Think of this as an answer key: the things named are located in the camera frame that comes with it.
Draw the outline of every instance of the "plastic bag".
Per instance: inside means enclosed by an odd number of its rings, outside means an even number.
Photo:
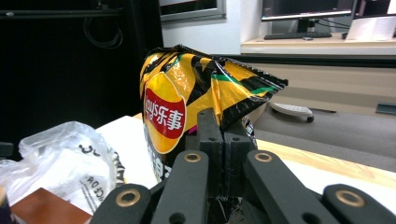
[[[24,138],[21,161],[0,161],[12,205],[44,188],[93,214],[116,187],[118,155],[92,127],[71,121]]]
[[[185,149],[185,136],[196,133],[200,111],[213,108],[225,130],[288,85],[245,63],[181,45],[152,51],[140,76],[148,153],[159,180]]]

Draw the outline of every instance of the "monitor screen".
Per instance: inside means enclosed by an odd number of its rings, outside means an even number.
[[[396,16],[396,0],[358,0],[354,19]]]
[[[354,0],[262,0],[262,21],[350,16]]]

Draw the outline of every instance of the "potato chip bag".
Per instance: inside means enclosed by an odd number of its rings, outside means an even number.
[[[158,180],[170,175],[197,114],[209,107],[222,130],[256,109],[288,81],[236,60],[182,45],[155,49],[140,74],[140,98],[148,153]]]

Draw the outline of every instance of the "transparent plastic bag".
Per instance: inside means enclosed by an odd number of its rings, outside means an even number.
[[[24,138],[21,161],[0,161],[12,205],[44,188],[93,214],[116,187],[117,153],[92,127],[71,121]]]

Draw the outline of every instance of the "shelf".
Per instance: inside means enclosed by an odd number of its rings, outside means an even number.
[[[0,10],[1,20],[67,19],[87,17],[118,17],[123,9],[103,10]]]
[[[262,36],[245,42],[242,54],[289,55],[396,55],[396,38],[390,41],[361,42],[344,40],[341,34],[329,38],[264,40]]]

